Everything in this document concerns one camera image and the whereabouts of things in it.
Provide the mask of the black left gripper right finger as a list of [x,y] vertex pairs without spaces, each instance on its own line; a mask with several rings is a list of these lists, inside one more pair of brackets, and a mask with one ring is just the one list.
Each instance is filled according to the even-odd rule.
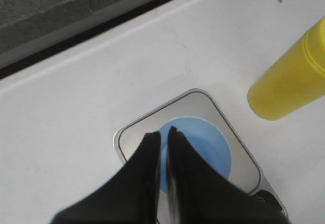
[[216,172],[175,127],[168,134],[166,174],[172,223],[289,223]]

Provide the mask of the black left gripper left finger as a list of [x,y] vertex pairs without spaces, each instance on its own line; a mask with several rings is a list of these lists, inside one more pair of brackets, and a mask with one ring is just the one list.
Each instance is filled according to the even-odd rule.
[[156,223],[159,187],[160,133],[146,133],[108,182],[57,213],[52,223]]

